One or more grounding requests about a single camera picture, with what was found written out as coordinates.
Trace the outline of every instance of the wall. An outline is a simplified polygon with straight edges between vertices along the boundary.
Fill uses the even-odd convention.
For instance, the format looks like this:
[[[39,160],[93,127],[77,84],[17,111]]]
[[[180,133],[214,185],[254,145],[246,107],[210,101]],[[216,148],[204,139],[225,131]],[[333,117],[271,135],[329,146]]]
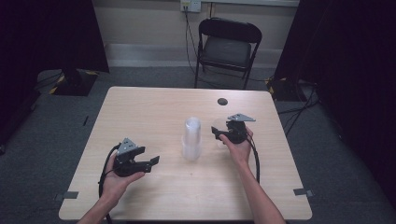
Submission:
[[[93,4],[102,38],[107,44],[186,46],[186,17],[180,12],[177,0],[93,0]],[[210,16],[257,25],[263,33],[258,58],[265,51],[266,56],[261,58],[266,60],[280,56],[296,9],[203,2],[202,11],[189,13],[188,18],[195,45],[198,42],[199,22]]]

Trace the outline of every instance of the white plastic cup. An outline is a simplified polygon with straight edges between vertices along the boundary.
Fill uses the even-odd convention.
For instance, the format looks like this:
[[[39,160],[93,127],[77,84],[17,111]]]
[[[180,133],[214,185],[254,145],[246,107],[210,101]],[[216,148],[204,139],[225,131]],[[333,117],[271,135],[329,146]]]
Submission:
[[[189,161],[196,161],[201,156],[201,121],[196,117],[186,119],[185,132],[181,137],[183,157]]]

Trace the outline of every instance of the baseboard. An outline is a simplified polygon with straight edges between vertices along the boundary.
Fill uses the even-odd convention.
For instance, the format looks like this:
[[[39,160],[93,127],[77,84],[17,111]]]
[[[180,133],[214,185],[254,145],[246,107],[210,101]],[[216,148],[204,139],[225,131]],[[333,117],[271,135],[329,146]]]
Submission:
[[[106,44],[108,66],[151,67],[151,66],[195,66],[196,56],[190,47]],[[259,49],[253,67],[276,68],[282,49]]]

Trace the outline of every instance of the cable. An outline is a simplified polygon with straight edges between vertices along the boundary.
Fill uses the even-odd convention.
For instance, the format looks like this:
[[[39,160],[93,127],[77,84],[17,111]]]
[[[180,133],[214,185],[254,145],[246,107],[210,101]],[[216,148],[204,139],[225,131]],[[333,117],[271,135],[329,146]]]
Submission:
[[[256,144],[254,144],[253,137],[250,134],[247,134],[251,141],[247,139],[248,143],[250,144],[251,148],[253,149],[254,160],[256,161],[256,180],[260,184],[260,159],[259,153],[256,149]]]
[[[308,98],[308,100],[306,101],[306,103],[305,103],[305,105],[303,106],[303,108],[301,108],[299,112],[297,112],[296,114],[294,114],[293,116],[291,116],[291,118],[292,118],[292,117],[294,117],[294,116],[297,115],[297,117],[294,119],[293,123],[290,125],[288,131],[286,132],[286,136],[288,136],[288,134],[289,134],[291,128],[294,126],[294,124],[296,123],[296,121],[297,121],[297,119],[300,117],[300,115],[303,113],[303,111],[307,109],[307,106],[308,106],[309,102],[312,101],[312,96],[314,95],[315,89],[316,89],[316,87],[313,87],[313,88],[312,88],[311,94],[309,95],[309,98]]]
[[[212,18],[212,8],[213,8],[213,3],[210,3],[210,13],[209,13],[209,18]]]
[[[208,68],[206,68],[206,70],[208,70],[209,72],[215,73],[215,74],[224,75],[224,76],[228,76],[228,77],[240,77],[240,76],[236,76],[236,75],[232,75],[232,74],[221,73],[221,72],[215,72],[215,71],[210,70],[210,69],[208,69]],[[265,81],[265,79],[264,79],[264,80],[260,80],[260,79],[255,79],[255,78],[251,78],[251,77],[249,78],[249,80],[252,80],[252,81],[261,81],[261,82],[264,82],[264,81]]]
[[[105,161],[105,165],[103,167],[103,171],[102,171],[102,174],[100,176],[100,180],[98,182],[98,184],[99,184],[99,198],[102,196],[103,185],[105,183],[105,179],[106,179],[107,174],[112,172],[112,171],[114,171],[114,170],[111,170],[109,172],[106,172],[108,161],[110,160],[110,156],[111,156],[111,154],[113,154],[113,151],[116,150],[116,149],[119,149],[120,145],[121,145],[121,143],[119,143],[118,145],[116,145],[113,148],[111,148],[110,152],[108,152],[108,155],[107,155],[107,158],[106,158],[106,161]],[[110,214],[106,215],[106,220],[107,220],[107,223],[109,223],[109,224],[113,223],[113,221],[111,220]]]
[[[187,11],[186,7],[183,7],[183,8],[184,8],[184,14],[186,16],[186,51],[187,51],[187,60],[189,62],[189,66],[190,66],[190,69],[191,69],[192,73],[195,75],[195,71],[194,71],[194,69],[191,66],[190,54],[189,54],[189,39],[188,39],[188,32],[189,31],[190,31],[190,37],[191,37],[191,42],[192,42],[192,47],[194,49],[195,57],[198,58],[198,54],[197,54],[197,51],[195,49],[195,43],[194,43],[194,39],[193,39],[192,33],[191,33],[189,17],[188,17],[188,11]],[[209,82],[209,81],[206,81],[206,80],[202,79],[201,77],[198,77],[198,80],[208,84],[209,86],[211,86],[212,88],[215,88],[215,89],[220,89],[219,87],[217,87],[215,85],[223,86],[223,87],[226,87],[226,88],[230,88],[231,87],[231,86],[222,85],[222,84],[218,84],[218,83],[212,83],[212,82]]]
[[[277,112],[277,114],[278,114],[278,115],[281,115],[281,114],[287,114],[287,113],[292,113],[292,112],[300,111],[300,110],[302,110],[302,109],[307,109],[307,108],[312,107],[312,106],[316,105],[317,103],[319,103],[319,99],[317,99],[314,103],[312,103],[312,94],[316,91],[317,85],[316,85],[316,84],[309,84],[309,85],[311,85],[311,86],[313,87],[313,89],[312,89],[312,91],[311,91],[311,93],[310,93],[310,97],[309,97],[309,99],[307,100],[307,102],[309,102],[309,101],[311,100],[311,104],[310,104],[310,105],[308,105],[307,103],[305,103],[305,105],[304,105],[303,107],[284,110],[284,111],[281,111],[281,112]]]

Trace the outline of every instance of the folding chair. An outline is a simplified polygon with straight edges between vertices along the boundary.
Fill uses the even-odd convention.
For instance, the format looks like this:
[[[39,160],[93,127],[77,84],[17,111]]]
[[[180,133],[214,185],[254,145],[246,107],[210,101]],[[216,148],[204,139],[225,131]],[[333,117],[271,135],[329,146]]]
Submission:
[[[204,45],[203,36],[207,36]],[[197,88],[199,64],[243,72],[245,90],[262,32],[248,22],[209,18],[199,25],[198,57],[194,88]]]

